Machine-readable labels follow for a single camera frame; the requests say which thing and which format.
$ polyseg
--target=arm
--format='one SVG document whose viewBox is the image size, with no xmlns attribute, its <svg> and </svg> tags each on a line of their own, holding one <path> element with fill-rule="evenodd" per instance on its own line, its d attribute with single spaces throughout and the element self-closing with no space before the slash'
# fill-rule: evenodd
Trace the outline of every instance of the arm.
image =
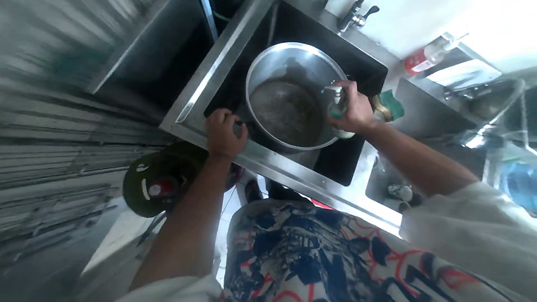
<svg viewBox="0 0 537 302">
<path fill-rule="evenodd" d="M 449 157 L 375 119 L 369 100 L 357 91 L 356 82 L 342 81 L 338 85 L 345 88 L 348 109 L 342 118 L 328 117 L 329 121 L 339 129 L 362 135 L 427 196 L 447 195 L 479 181 Z"/>
<path fill-rule="evenodd" d="M 166 219 L 130 290 L 161 279 L 210 274 L 229 167 L 248 136 L 244 124 L 239 138 L 233 133 L 237 120 L 231 111 L 218 109 L 205 121 L 209 157 Z"/>
</svg>

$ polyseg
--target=sponge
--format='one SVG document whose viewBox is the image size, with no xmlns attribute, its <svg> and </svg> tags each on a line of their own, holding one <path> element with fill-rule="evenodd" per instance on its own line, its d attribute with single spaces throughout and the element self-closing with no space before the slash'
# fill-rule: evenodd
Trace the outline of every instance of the sponge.
<svg viewBox="0 0 537 302">
<path fill-rule="evenodd" d="M 403 105 L 394 97 L 391 89 L 370 98 L 369 101 L 373 105 L 373 109 L 382 113 L 386 122 L 404 116 Z"/>
</svg>

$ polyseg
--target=pot rim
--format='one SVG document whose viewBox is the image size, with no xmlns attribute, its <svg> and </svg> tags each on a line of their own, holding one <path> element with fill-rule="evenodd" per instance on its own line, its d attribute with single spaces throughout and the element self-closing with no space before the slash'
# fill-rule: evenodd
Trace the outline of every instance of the pot rim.
<svg viewBox="0 0 537 302">
<path fill-rule="evenodd" d="M 265 49 L 264 51 L 262 51 L 257 57 L 256 59 L 252 62 L 252 64 L 250 65 L 250 68 L 248 69 L 248 74 L 246 76 L 246 91 L 245 91 L 245 94 L 246 94 L 246 104 L 248 105 L 248 109 L 250 110 L 250 113 L 252 114 L 253 118 L 256 120 L 256 124 L 263 130 L 263 132 L 265 132 L 267 135 L 269 135 L 273 140 L 275 140 L 276 142 L 282 144 L 283 146 L 287 147 L 287 148 L 291 148 L 291 149 L 296 149 L 296 150 L 301 150 L 301 151 L 308 151 L 308 150 L 315 150 L 315 149 L 320 149 L 320 148 L 324 148 L 326 146 L 329 146 L 331 145 L 332 143 L 334 143 L 335 141 L 338 140 L 338 137 L 337 136 L 334 136 L 334 138 L 332 138 L 331 140 L 329 140 L 328 142 L 326 143 L 323 143 L 321 145 L 317 145 L 317 146 L 313 146 L 313 147 L 299 147 L 299 146 L 295 146 L 295 145 L 291 145 L 291 144 L 288 144 L 286 142 L 283 142 L 279 139 L 277 139 L 274 135 L 272 135 L 269 131 L 267 131 L 267 129 L 265 129 L 265 127 L 259 122 L 259 120 L 257 119 L 256 117 L 256 114 L 254 113 L 253 109 L 252 109 L 252 106 L 250 104 L 250 95 L 248 94 L 248 86 L 250 84 L 250 76 L 253 72 L 253 69 L 257 66 L 257 64 L 259 64 L 259 62 L 264 58 L 266 57 L 267 55 L 273 53 L 273 52 L 277 52 L 277 51 L 280 51 L 280 50 L 283 50 L 283 49 L 289 49 L 289 48 L 297 48 L 297 49 L 301 49 L 301 50 L 304 50 L 304 51 L 307 51 L 308 53 L 311 53 L 313 55 L 316 55 L 317 57 L 321 58 L 323 61 L 325 61 L 328 65 L 330 65 L 330 67 L 336 72 L 336 74 L 338 76 L 340 76 L 340 81 L 342 80 L 346 80 L 347 79 L 347 76 L 345 75 L 345 73 L 343 72 L 343 70 L 341 69 L 341 67 L 338 65 L 338 63 L 336 63 L 331 57 L 329 57 L 327 54 L 325 54 L 324 52 L 322 52 L 320 49 L 314 47 L 314 46 L 311 46 L 311 45 L 307 45 L 307 44 L 304 44 L 304 43 L 299 43 L 299 42 L 284 42 L 284 43 L 279 43 L 279 44 L 276 44 L 276 45 L 273 45 L 267 49 Z"/>
</svg>

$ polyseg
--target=forearm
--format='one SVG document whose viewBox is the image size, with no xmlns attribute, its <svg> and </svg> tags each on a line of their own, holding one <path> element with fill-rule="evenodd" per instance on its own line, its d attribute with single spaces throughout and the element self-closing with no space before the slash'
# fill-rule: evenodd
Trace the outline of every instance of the forearm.
<svg viewBox="0 0 537 302">
<path fill-rule="evenodd" d="M 231 158 L 210 156 L 160 230 L 131 290 L 179 276 L 210 274 Z"/>
<path fill-rule="evenodd" d="M 386 123 L 375 122 L 362 134 L 427 196 L 447 195 L 479 181 L 462 165 Z"/>
</svg>

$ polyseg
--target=cooking pot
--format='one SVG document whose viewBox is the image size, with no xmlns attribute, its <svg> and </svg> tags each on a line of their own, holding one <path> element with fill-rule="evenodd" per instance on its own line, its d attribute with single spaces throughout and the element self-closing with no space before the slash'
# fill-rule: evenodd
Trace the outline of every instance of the cooking pot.
<svg viewBox="0 0 537 302">
<path fill-rule="evenodd" d="M 347 79 L 319 49 L 297 42 L 276 44 L 253 61 L 246 76 L 246 103 L 257 125 L 290 152 L 326 147 L 338 138 L 326 120 L 332 101 L 325 86 Z"/>
</svg>

